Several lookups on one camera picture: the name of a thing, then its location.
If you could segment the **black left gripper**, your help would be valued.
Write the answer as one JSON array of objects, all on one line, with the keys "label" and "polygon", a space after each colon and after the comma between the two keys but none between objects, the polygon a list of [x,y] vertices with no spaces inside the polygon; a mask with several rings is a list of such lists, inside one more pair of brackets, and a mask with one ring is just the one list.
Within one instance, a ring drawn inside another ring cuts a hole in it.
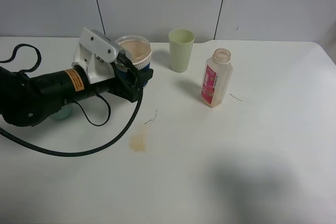
[{"label": "black left gripper", "polygon": [[140,84],[139,80],[136,79],[136,75],[131,70],[127,70],[127,72],[119,71],[114,63],[112,64],[112,67],[116,74],[115,77],[93,84],[89,82],[87,73],[84,71],[86,74],[86,80],[83,81],[85,87],[83,91],[84,99],[93,97],[96,93],[102,94],[105,92],[130,102],[136,102],[139,99]]}]

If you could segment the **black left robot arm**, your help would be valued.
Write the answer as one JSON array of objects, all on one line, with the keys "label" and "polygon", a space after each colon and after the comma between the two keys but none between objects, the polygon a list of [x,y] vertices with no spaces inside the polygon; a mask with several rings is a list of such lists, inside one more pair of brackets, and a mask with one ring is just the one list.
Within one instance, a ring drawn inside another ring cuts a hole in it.
[{"label": "black left robot arm", "polygon": [[78,66],[33,78],[1,68],[1,115],[14,126],[35,126],[66,104],[105,92],[135,102],[138,86],[130,71],[118,71],[116,77],[90,84]]}]

